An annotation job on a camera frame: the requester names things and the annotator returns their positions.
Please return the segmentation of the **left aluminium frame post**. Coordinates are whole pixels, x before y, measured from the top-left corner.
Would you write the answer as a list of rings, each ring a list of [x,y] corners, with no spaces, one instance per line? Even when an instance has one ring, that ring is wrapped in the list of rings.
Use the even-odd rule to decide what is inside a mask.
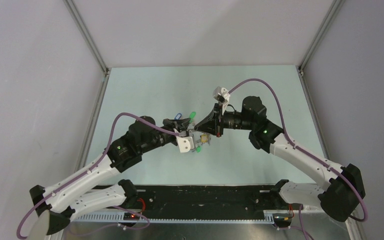
[[[77,26],[81,36],[83,37],[87,47],[89,48],[93,58],[97,62],[100,70],[102,71],[104,76],[108,75],[109,67],[104,61],[104,58],[102,57],[98,46],[96,45],[76,3],[74,0],[63,0],[64,4],[66,5],[66,8],[68,12],[70,13],[75,25]]]

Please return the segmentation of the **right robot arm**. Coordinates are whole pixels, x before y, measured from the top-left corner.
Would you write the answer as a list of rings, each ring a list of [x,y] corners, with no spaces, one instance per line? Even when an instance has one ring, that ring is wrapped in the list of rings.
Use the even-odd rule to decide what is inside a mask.
[[[287,180],[270,195],[271,204],[277,209],[290,204],[320,207],[329,217],[345,222],[365,197],[360,169],[348,164],[342,166],[322,159],[299,146],[280,126],[267,118],[267,108],[257,96],[247,96],[240,112],[225,111],[221,103],[215,103],[212,111],[195,125],[199,132],[221,137],[224,129],[248,130],[248,138],[257,150],[277,156],[315,181],[307,184]]]

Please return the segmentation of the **aluminium frame post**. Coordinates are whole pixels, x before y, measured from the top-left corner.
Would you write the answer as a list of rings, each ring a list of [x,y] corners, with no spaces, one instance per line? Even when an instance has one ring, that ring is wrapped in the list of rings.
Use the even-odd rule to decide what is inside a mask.
[[[318,27],[309,47],[307,48],[299,66],[298,72],[301,77],[305,74],[305,69],[307,68],[309,62],[311,61],[313,55],[316,53],[318,47],[322,43],[322,40],[328,33],[331,25],[333,24],[335,18],[339,14],[342,6],[344,5],[345,0],[333,0],[326,15],[324,16],[320,26]]]
[[[93,58],[97,62],[100,70],[102,71],[104,76],[108,75],[109,67],[104,61],[104,58],[102,57],[98,46],[96,45],[76,3],[74,0],[63,0],[64,4],[66,5],[66,8],[68,12],[70,13],[75,25],[77,26],[81,36],[83,37],[87,47],[89,48]]]

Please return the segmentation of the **green tag key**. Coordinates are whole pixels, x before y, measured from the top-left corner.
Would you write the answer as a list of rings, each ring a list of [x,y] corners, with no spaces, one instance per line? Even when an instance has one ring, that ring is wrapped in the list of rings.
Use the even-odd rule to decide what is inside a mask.
[[[196,116],[196,112],[195,112],[195,111],[192,111],[192,112],[190,113],[190,115],[189,115],[190,120],[193,120],[193,119],[195,118],[195,116]]]

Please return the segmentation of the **right aluminium frame post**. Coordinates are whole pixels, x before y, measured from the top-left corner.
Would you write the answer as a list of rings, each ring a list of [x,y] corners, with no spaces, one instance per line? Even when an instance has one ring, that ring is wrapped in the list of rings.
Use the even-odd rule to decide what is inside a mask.
[[[328,33],[331,25],[333,24],[335,18],[339,14],[342,6],[344,5],[345,0],[333,0],[326,15],[324,16],[320,26],[318,27],[309,47],[307,48],[299,66],[298,72],[301,77],[305,74],[305,69],[307,68],[309,62],[311,61],[313,55],[316,53],[318,47],[322,43],[322,40]]]

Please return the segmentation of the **grey toothed keyring disc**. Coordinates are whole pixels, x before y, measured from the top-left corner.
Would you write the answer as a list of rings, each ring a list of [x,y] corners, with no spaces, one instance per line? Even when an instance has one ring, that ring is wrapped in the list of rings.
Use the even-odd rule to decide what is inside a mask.
[[[200,141],[200,136],[201,135],[210,135],[208,133],[204,133],[204,132],[200,132],[200,131],[193,131],[191,136],[193,138],[193,142],[194,142],[194,151],[197,147],[201,147],[201,150],[203,148],[204,145],[210,145],[210,142],[209,143],[206,143],[206,144],[201,144],[201,141]]]

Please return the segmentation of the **yellow tag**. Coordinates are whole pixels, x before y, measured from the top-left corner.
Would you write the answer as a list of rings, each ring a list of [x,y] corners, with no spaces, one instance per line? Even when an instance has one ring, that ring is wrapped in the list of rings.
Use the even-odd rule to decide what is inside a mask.
[[[211,136],[208,134],[202,134],[200,136],[200,142],[201,144],[209,144],[211,140]]]

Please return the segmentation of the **left circuit board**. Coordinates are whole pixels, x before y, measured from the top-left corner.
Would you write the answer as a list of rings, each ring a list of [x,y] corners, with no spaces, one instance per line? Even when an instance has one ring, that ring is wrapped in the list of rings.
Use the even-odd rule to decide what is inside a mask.
[[[141,220],[141,216],[139,213],[131,213],[131,212],[125,212],[123,214],[123,220],[124,221],[139,221]]]

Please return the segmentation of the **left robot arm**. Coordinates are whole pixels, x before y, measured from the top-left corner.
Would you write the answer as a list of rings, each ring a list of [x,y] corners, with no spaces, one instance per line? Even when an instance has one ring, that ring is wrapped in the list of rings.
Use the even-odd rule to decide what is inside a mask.
[[[89,191],[141,162],[147,152],[167,144],[177,146],[182,153],[193,149],[190,118],[164,119],[159,127],[149,116],[122,112],[116,118],[124,116],[134,118],[134,123],[120,138],[110,138],[94,161],[54,185],[36,185],[30,189],[32,210],[39,220],[27,239],[35,239],[35,234],[39,234],[39,239],[56,234],[76,218],[106,207],[123,205],[133,208],[138,202],[138,194],[130,180],[122,179],[103,190]]]

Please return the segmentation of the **right circuit board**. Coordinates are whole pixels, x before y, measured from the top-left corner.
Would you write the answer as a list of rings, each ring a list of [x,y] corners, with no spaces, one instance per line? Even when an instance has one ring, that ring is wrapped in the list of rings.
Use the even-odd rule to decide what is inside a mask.
[[[276,215],[273,217],[273,221],[275,224],[279,225],[287,225],[287,224],[290,224],[292,222],[292,217],[290,216],[280,216],[280,215]]]

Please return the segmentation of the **circuit board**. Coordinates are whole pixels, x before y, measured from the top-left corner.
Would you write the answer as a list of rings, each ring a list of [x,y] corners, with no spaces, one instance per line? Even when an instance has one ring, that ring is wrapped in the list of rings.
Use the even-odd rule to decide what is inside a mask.
[[[123,220],[124,221],[139,221],[141,220],[141,216],[139,213],[131,213],[131,212],[125,212],[123,214]]]
[[[276,215],[273,217],[273,221],[275,224],[279,225],[287,225],[287,224],[290,224],[292,222],[292,217],[290,216],[280,216],[280,215]]]

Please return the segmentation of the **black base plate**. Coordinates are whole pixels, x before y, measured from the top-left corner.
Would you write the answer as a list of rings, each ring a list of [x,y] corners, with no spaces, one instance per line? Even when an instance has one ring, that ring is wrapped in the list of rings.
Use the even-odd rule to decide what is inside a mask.
[[[121,207],[147,218],[257,220],[265,211],[289,210],[274,185],[138,185]]]

